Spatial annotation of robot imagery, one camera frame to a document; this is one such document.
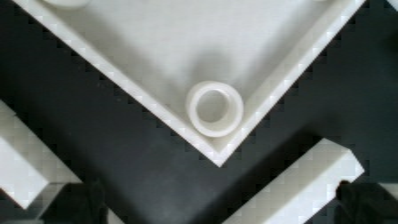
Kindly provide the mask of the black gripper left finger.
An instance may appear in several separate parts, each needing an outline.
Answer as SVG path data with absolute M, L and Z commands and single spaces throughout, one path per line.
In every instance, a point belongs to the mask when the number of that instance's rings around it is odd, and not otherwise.
M 44 224 L 108 224 L 106 215 L 101 185 L 67 184 L 41 215 Z

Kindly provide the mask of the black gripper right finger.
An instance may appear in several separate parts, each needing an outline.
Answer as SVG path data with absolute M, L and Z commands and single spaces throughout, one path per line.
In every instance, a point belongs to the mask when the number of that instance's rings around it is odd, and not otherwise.
M 334 224 L 398 224 L 398 199 L 377 183 L 343 181 L 336 199 Z

